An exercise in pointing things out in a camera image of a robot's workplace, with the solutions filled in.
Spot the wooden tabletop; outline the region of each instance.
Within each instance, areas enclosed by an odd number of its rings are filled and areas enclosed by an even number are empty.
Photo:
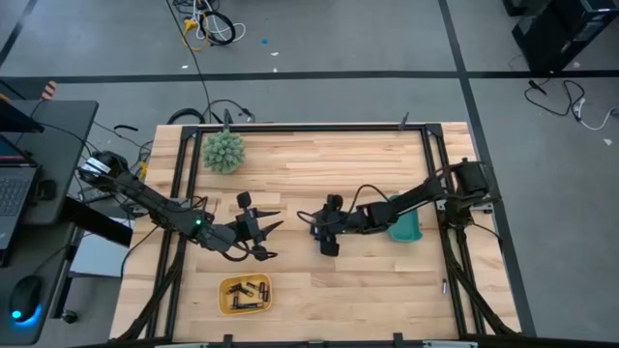
[[[473,160],[466,123],[442,127],[450,163],[463,157]],[[180,132],[180,126],[157,129],[146,183],[164,195],[170,193]],[[457,338],[451,297],[449,292],[442,293],[447,276],[432,205],[419,210],[421,241],[396,243],[386,233],[341,236],[336,258],[320,254],[308,225],[295,215],[299,210],[319,210],[329,193],[341,194],[348,207],[362,184],[376,185],[387,195],[416,187],[427,177],[421,136],[412,131],[300,131],[244,133],[243,138],[245,164],[227,176],[200,165],[195,195],[209,197],[211,212],[219,201],[217,223],[229,222],[241,213],[235,196],[244,190],[251,193],[254,207],[280,211],[260,221],[266,226],[283,220],[264,243],[279,256],[265,262],[250,258],[233,263],[189,244],[175,341],[222,341],[224,334],[233,334],[235,341],[390,340],[393,333],[403,333],[405,339]],[[181,192],[187,185],[191,155],[190,145]],[[364,190],[357,203],[380,199],[375,192]],[[474,218],[493,228],[491,215],[474,213]],[[151,229],[148,218],[140,220],[132,244]],[[496,237],[474,226],[466,232],[481,294],[507,325],[519,330]],[[128,260],[110,336],[121,334],[150,297],[161,241],[162,233],[152,236]],[[222,315],[218,309],[220,281],[250,273],[271,277],[272,308],[251,315]],[[466,293],[460,292],[472,332],[470,304]],[[166,304],[164,299],[162,313]]]

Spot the computer tower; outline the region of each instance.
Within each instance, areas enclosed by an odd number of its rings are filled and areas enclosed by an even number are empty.
[[[552,0],[512,31],[534,72],[560,72],[619,15],[619,0]]]
[[[529,7],[541,0],[503,0],[505,10],[510,16],[524,15]]]

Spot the concrete floor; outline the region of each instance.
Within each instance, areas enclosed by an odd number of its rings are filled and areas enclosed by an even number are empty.
[[[0,43],[25,7],[0,0]],[[509,71],[519,51],[516,20],[499,0],[448,0],[466,69]],[[197,58],[204,73],[424,71],[454,72],[438,0],[223,0],[221,11],[249,32],[230,47]],[[575,62],[580,70],[619,70],[619,20]],[[273,57],[272,52],[280,55]],[[525,70],[521,59],[515,70]],[[39,0],[0,67],[0,76],[97,76],[195,73],[163,1]],[[618,78],[582,78],[584,117],[593,125],[619,100]],[[567,102],[553,80],[554,108]],[[619,341],[619,122],[589,131],[550,115],[522,96],[526,79],[472,79],[481,127],[503,193],[524,288],[538,336]],[[467,121],[454,78],[209,81],[211,99],[230,98],[258,121]],[[183,107],[206,105],[198,82],[68,83],[59,100],[96,100],[97,121],[138,127],[136,142]],[[605,139],[614,141],[610,146]],[[89,140],[133,161],[136,149],[93,128]],[[92,289],[104,287],[92,296]],[[46,325],[38,346],[66,347],[107,338],[116,279],[80,279],[69,306],[79,324]]]

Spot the yellow tray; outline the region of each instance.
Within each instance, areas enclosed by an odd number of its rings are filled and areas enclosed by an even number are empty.
[[[264,282],[269,289],[269,302],[264,302],[260,298],[260,292],[247,286],[247,282],[251,282],[257,286],[260,286],[261,282]],[[230,309],[232,302],[234,301],[234,294],[226,294],[228,289],[238,283],[241,283],[244,288],[252,291],[253,297],[249,297],[243,293],[239,293],[239,304],[254,304],[264,303],[264,306],[260,308],[244,308],[244,309]],[[220,312],[223,315],[240,315],[257,313],[263,310],[267,310],[273,303],[273,286],[271,279],[265,274],[255,275],[239,275],[228,279],[224,279],[220,283]]]

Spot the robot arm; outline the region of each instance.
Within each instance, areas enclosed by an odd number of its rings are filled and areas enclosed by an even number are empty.
[[[206,198],[198,201],[200,207],[184,208],[179,202],[170,200],[153,189],[144,185],[135,177],[127,166],[127,161],[108,151],[97,152],[78,168],[79,177],[94,188],[102,191],[115,191],[132,199],[135,203],[148,210],[151,220],[166,230],[174,230],[185,235],[189,241],[218,251],[231,261],[241,261],[247,258],[233,258],[227,255],[231,247],[237,247],[251,253],[260,261],[276,254],[267,251],[260,243],[267,235],[278,227],[282,221],[263,229],[258,226],[258,218],[276,215],[279,212],[259,212],[250,208],[251,197],[248,192],[238,195],[239,206],[243,213],[236,220],[226,225],[215,224],[215,217],[206,212]],[[251,250],[247,249],[247,241],[253,241]]]
[[[456,179],[456,193],[449,193],[443,187],[444,179],[450,175]],[[338,256],[337,234],[383,232],[403,214],[439,200],[446,201],[447,220],[450,224],[466,225],[472,221],[469,208],[484,200],[492,190],[493,182],[490,171],[482,163],[464,159],[389,202],[358,205],[351,214],[341,210],[343,199],[340,195],[330,194],[323,209],[313,214],[315,222],[310,233],[319,241],[322,254]]]

